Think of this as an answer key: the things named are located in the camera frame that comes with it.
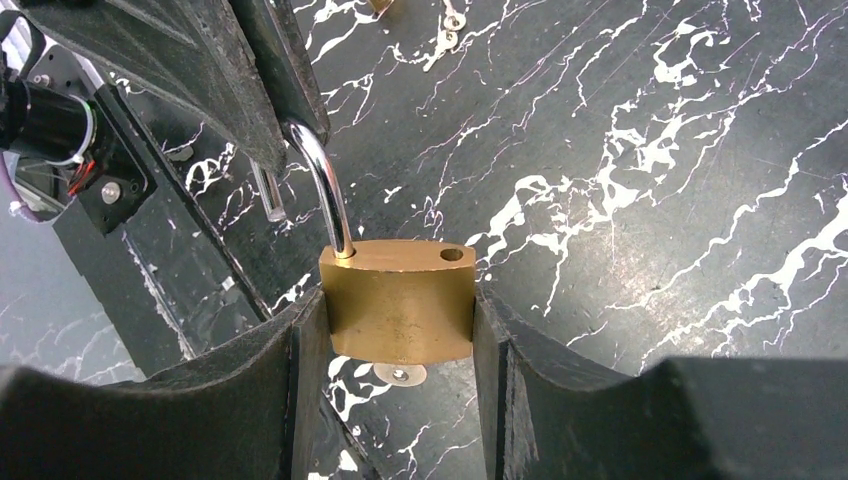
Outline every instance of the metal bracket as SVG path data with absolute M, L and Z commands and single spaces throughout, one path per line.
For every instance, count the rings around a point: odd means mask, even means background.
M 842 478 L 848 467 L 848 362 L 678 358 L 630 378 L 483 291 L 474 329 L 490 479 Z M 139 384 L 0 368 L 0 472 L 305 478 L 329 335 L 316 287 Z
M 279 119 L 329 137 L 290 0 L 16 3 L 45 35 L 197 115 L 269 172 L 285 167 Z
M 148 148 L 139 148 L 136 138 L 145 139 L 151 145 L 156 142 L 126 107 L 118 90 L 111 85 L 94 90 L 76 57 L 64 47 L 50 48 L 35 65 L 30 78 L 38 78 L 39 83 L 59 93 L 88 99 L 92 104 L 97 142 L 88 153 L 95 158 L 99 171 L 77 198 L 101 233 L 113 231 L 156 188 L 140 159 L 150 152 Z

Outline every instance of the table surface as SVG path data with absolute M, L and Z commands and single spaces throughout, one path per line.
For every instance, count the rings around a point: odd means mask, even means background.
M 453 3 L 468 24 L 425 73 L 441 1 L 380 18 L 293 2 L 356 239 L 473 246 L 480 282 L 627 374 L 675 354 L 846 357 L 848 3 Z M 124 85 L 166 150 L 191 144 L 175 167 L 266 313 L 317 284 L 305 165 L 292 154 L 289 220 L 269 224 L 232 143 Z M 484 477 L 470 360 L 403 389 L 338 357 L 326 394 L 382 477 Z M 361 477 L 354 457 L 314 478 Z

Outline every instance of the padlock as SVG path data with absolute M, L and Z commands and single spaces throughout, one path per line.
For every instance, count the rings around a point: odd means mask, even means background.
M 471 355 L 476 254 L 420 240 L 353 242 L 344 198 L 309 127 L 283 122 L 309 164 L 330 245 L 319 260 L 333 350 L 359 360 L 429 365 Z
M 374 10 L 374 13 L 377 15 L 388 10 L 394 2 L 395 0 L 368 0 L 368 3 L 371 4 L 371 9 Z

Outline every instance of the key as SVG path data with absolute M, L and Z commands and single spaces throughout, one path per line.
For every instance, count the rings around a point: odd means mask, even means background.
M 458 32 L 465 28 L 465 15 L 456 11 L 453 8 L 451 0 L 444 0 L 445 3 L 445 21 L 442 25 L 451 32 Z
M 429 72 L 433 68 L 433 64 L 436 63 L 436 60 L 442 58 L 448 50 L 455 47 L 458 43 L 459 37 L 456 36 L 456 32 L 441 30 L 439 37 L 436 39 L 436 51 L 433 52 L 433 56 L 424 64 L 424 71 Z

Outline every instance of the padlock shackle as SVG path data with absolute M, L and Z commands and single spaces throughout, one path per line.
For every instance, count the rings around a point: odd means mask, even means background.
M 336 258 L 352 257 L 353 239 L 350 237 L 350 227 L 344 209 L 344 196 L 336 178 L 336 172 L 330 164 L 327 152 L 315 133 L 299 120 L 288 118 L 281 122 L 283 137 L 297 152 L 306 159 L 318 196 L 321 200 L 321 210 L 327 232 L 330 234 L 330 245 Z

